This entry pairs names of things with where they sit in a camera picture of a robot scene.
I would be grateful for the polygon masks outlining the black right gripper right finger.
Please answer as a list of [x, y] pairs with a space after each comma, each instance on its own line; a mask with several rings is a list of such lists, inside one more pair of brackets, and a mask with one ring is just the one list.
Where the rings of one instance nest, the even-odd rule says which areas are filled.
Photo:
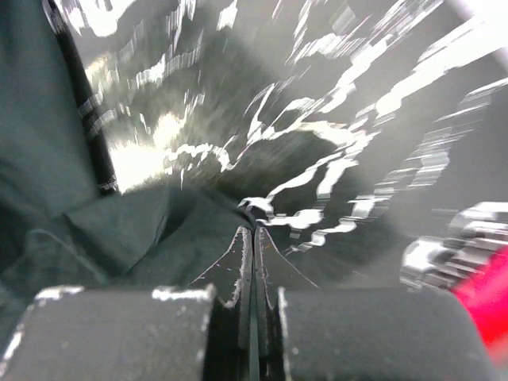
[[253, 238], [262, 380], [499, 380], [468, 312], [425, 287], [318, 288]]

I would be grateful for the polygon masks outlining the black marble pattern mat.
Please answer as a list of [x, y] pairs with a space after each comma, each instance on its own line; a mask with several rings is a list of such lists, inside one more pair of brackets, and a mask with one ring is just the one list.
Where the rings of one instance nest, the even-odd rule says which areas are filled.
[[504, 1], [58, 1], [121, 193], [222, 193], [314, 282], [468, 275], [507, 219]]

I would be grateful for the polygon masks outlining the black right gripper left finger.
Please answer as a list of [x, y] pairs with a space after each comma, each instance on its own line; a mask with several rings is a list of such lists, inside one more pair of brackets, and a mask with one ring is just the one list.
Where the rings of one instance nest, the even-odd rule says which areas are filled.
[[1, 354], [4, 380], [247, 380], [252, 234], [189, 287], [47, 287]]

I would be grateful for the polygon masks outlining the folded red t shirt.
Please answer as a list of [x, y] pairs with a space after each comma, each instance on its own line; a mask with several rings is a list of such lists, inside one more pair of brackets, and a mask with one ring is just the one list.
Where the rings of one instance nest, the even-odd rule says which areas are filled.
[[491, 357], [507, 360], [507, 248], [498, 250], [452, 293], [468, 311]]

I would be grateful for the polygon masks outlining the black t shirt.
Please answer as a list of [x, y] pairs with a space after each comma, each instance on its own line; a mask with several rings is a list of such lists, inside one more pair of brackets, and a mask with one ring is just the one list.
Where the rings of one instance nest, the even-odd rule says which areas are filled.
[[106, 149], [89, 142], [84, 74], [39, 1], [1, 4], [1, 328], [58, 286], [194, 287], [227, 306], [241, 283], [252, 216], [209, 190], [109, 187]]

